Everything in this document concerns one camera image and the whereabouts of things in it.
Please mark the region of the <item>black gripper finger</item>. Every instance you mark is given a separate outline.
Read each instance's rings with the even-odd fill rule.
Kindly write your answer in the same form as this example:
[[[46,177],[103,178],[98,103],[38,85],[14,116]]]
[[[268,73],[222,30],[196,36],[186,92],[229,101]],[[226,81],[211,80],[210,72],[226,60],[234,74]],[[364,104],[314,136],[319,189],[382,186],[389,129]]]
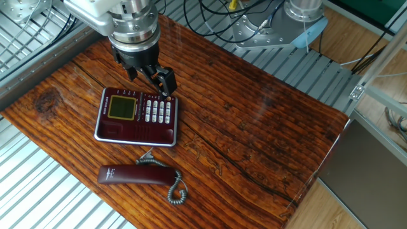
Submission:
[[[160,97],[170,97],[177,89],[175,73],[170,67],[157,64],[138,67],[137,70],[156,88]]]
[[[133,81],[138,77],[137,69],[134,66],[126,66],[125,70],[130,81]]]

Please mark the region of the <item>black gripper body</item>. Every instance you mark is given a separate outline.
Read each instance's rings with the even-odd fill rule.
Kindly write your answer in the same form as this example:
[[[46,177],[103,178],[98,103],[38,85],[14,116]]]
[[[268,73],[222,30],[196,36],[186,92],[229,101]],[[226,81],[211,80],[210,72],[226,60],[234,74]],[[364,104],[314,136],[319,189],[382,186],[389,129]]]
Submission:
[[[144,74],[156,74],[156,67],[159,67],[158,56],[160,53],[159,44],[141,50],[128,51],[125,48],[118,48],[117,44],[111,42],[112,54],[115,61],[121,64],[129,74],[143,71]]]

